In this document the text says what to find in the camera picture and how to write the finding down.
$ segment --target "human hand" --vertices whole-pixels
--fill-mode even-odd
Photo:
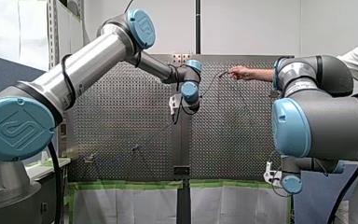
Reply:
[[[255,79],[252,70],[245,66],[235,66],[228,70],[228,76],[236,80],[252,80]]]

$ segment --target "collaborative robot arm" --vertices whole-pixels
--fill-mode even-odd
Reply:
[[[342,173],[358,161],[358,95],[345,63],[335,57],[283,59],[274,87],[282,99],[272,107],[274,144],[282,155],[282,187],[302,190],[300,171]]]
[[[161,79],[183,83],[182,99],[199,109],[201,65],[187,61],[179,67],[143,52],[155,43],[155,28],[141,9],[106,21],[98,37],[62,64],[32,82],[20,81],[0,92],[0,161],[32,157],[51,140],[62,113],[76,98],[117,63],[126,61]]]

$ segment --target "pegboard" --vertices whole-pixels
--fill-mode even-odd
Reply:
[[[201,94],[216,74],[235,65],[273,68],[277,57],[192,56],[202,63]],[[216,78],[192,118],[191,178],[262,180],[274,149],[271,130],[272,84]],[[274,157],[275,164],[280,164]]]
[[[153,56],[178,63],[177,55]],[[190,58],[202,63],[202,94],[216,74],[233,65],[271,68],[278,57]],[[262,179],[273,149],[271,90],[267,82],[237,82],[228,77],[214,81],[199,113],[189,126],[179,129],[186,136],[180,138],[180,145],[190,146],[181,148],[181,153],[189,153],[191,178]],[[180,147],[168,107],[173,92],[170,85],[127,63],[109,71],[68,114],[68,150],[75,152],[68,153],[73,159],[70,181],[172,180],[172,160]]]
[[[69,114],[68,148],[76,152],[70,180],[171,180],[170,96],[170,85],[128,63],[117,64]]]

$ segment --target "white bracket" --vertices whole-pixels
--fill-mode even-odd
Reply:
[[[264,173],[264,181],[271,184],[271,181],[273,179],[272,185],[281,188],[282,172],[271,171],[271,166],[272,166],[272,161],[268,161],[266,165],[266,172]]]
[[[170,105],[171,115],[175,114],[175,109],[179,108],[179,105],[181,104],[181,100],[182,100],[182,94],[180,93],[170,97],[169,105]],[[186,103],[186,101],[184,100],[182,100],[182,107],[188,107],[188,103]]]

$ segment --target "robot logo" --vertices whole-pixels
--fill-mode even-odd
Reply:
[[[147,17],[143,17],[140,21],[139,21],[139,26],[141,27],[141,30],[143,32],[145,32],[148,35],[152,35],[153,34],[153,28],[152,25],[150,24],[150,20]]]
[[[21,151],[43,130],[43,127],[30,114],[22,110],[0,123],[0,138],[15,150]]]

